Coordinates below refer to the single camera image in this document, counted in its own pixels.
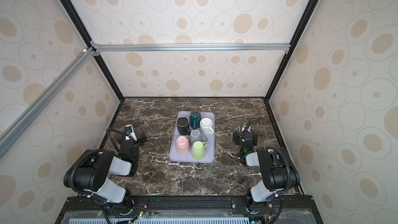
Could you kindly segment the white mug red inside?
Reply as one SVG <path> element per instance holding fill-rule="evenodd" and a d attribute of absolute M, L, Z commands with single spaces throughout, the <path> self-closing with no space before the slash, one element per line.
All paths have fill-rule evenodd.
<path fill-rule="evenodd" d="M 213 135 L 213 121 L 210 118 L 202 118 L 200 121 L 201 133 L 204 135 Z"/>

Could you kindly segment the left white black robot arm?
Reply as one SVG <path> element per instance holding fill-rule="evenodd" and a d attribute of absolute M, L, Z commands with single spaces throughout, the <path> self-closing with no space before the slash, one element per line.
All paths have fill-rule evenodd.
<path fill-rule="evenodd" d="M 64 186 L 89 198 L 95 197 L 102 204 L 132 205 L 130 191 L 118 186 L 108 175 L 133 177 L 140 159 L 139 147 L 147 142 L 147 136 L 138 138 L 131 124 L 122 132 L 108 128 L 106 135 L 116 151 L 86 150 L 66 172 Z"/>

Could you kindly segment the light green mug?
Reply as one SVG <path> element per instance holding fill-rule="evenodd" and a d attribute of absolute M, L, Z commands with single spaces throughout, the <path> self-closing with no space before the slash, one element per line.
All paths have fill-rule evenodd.
<path fill-rule="evenodd" d="M 192 157 L 195 161 L 201 161 L 205 158 L 207 142 L 196 141 L 191 149 Z"/>

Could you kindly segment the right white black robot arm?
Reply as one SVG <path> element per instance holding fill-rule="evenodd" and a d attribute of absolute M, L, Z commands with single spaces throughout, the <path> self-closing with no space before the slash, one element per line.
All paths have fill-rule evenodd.
<path fill-rule="evenodd" d="M 233 133 L 233 142 L 239 146 L 239 162 L 247 167 L 260 168 L 261 180 L 248 190 L 247 203 L 269 202 L 298 186 L 300 176 L 285 148 L 255 149 L 258 135 L 250 125 L 250 121 L 246 122 L 240 132 Z"/>

